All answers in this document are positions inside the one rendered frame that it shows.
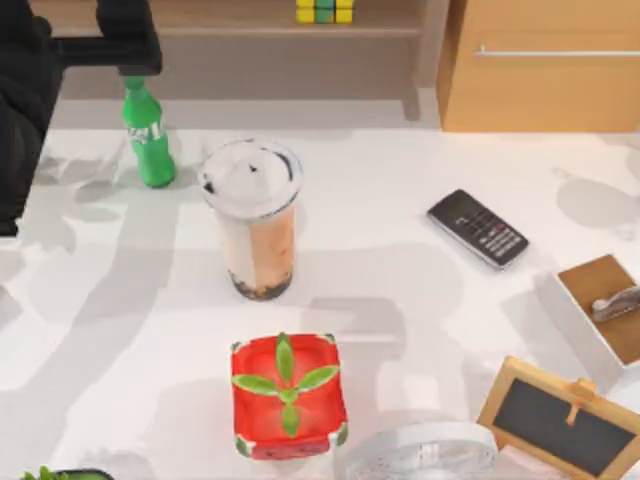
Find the white round fan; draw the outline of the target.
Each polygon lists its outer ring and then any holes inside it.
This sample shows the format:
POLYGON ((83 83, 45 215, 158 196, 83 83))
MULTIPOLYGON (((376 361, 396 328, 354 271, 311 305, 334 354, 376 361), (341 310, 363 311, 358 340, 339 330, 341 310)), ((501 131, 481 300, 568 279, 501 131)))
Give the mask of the white round fan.
POLYGON ((423 422, 382 431, 344 457, 341 480, 479 480, 498 447, 476 423, 423 422))

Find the red square plant pot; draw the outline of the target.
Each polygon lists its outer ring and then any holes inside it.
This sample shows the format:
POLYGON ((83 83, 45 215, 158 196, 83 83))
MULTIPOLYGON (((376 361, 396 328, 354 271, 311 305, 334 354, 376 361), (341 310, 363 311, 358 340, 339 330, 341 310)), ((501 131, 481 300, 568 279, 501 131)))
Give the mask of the red square plant pot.
MULTIPOLYGON (((236 342, 231 347, 231 377, 246 373, 280 383, 275 365, 275 336, 236 342)), ((282 428, 283 404, 277 397, 254 395, 231 383, 236 450, 252 460, 276 461, 322 455, 342 446, 349 435, 348 415, 341 384, 341 362, 335 337, 324 333, 288 334, 296 365, 294 381, 308 371, 337 364, 340 372, 329 383, 295 402, 300 426, 295 437, 282 428)))

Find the green bottle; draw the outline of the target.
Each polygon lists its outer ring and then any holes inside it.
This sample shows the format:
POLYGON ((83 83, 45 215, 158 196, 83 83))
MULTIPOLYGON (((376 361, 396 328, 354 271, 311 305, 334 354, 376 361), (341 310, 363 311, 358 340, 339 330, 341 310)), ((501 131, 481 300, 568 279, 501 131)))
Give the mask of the green bottle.
POLYGON ((150 188, 163 188, 176 176, 160 103, 142 76, 126 76, 122 119, 137 158, 138 174, 150 188))

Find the colourful puzzle cube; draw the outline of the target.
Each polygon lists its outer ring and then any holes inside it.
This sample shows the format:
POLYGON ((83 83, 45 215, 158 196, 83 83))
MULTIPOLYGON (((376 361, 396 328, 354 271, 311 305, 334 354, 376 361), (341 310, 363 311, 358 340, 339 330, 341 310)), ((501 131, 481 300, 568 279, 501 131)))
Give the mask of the colourful puzzle cube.
POLYGON ((296 0, 299 24, 352 24, 356 0, 296 0))

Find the black phone with keypad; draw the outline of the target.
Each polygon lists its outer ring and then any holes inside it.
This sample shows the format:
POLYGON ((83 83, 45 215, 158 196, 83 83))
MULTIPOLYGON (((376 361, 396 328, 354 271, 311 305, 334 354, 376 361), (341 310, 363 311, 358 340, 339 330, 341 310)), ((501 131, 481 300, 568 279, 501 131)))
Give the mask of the black phone with keypad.
POLYGON ((488 265, 501 270, 529 247, 529 240, 463 189, 435 203, 426 216, 488 265))

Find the wooden framed blackboard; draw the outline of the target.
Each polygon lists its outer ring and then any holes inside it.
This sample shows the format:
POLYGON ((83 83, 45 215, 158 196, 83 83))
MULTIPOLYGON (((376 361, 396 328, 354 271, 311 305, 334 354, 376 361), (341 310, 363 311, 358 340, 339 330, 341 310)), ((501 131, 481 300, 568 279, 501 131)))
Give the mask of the wooden framed blackboard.
POLYGON ((507 356, 478 417, 499 449, 514 447, 572 480, 621 480, 640 462, 640 414, 507 356))

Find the milk tea cup with lid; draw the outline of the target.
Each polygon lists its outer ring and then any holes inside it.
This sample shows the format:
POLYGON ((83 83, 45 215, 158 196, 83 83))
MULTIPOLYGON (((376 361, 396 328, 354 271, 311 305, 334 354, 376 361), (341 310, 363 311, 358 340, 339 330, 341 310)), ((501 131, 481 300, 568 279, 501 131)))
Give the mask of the milk tea cup with lid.
POLYGON ((275 142, 238 139, 206 158, 198 180, 236 290, 257 301, 282 295, 294 272, 295 202, 303 184, 298 156, 275 142))

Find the wooden open shelf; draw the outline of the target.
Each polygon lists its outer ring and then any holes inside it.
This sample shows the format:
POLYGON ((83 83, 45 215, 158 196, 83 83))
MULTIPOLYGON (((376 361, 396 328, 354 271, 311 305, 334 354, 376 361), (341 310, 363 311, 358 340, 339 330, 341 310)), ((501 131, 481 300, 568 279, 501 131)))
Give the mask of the wooden open shelf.
POLYGON ((447 0, 355 0, 304 25, 295 0, 150 0, 170 100, 398 99, 432 85, 447 0))

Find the wooden cupboard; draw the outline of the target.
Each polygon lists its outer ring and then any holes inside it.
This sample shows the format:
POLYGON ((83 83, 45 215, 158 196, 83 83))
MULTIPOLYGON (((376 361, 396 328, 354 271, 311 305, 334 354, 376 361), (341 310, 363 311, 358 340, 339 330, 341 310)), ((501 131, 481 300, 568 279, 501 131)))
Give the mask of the wooden cupboard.
POLYGON ((640 58, 479 57, 640 50, 640 0, 450 0, 436 92, 447 132, 640 129, 640 58))

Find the white box with wooden inside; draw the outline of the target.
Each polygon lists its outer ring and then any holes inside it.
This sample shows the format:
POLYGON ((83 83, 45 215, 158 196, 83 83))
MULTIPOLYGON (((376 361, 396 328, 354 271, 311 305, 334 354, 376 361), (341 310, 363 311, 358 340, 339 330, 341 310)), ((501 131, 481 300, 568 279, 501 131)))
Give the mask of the white box with wooden inside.
POLYGON ((592 318, 592 304, 608 299, 634 286, 634 279, 618 259, 609 254, 558 274, 560 285, 568 295, 570 305, 577 309, 580 327, 586 328, 588 338, 602 346, 623 367, 640 362, 640 308, 604 322, 592 318))

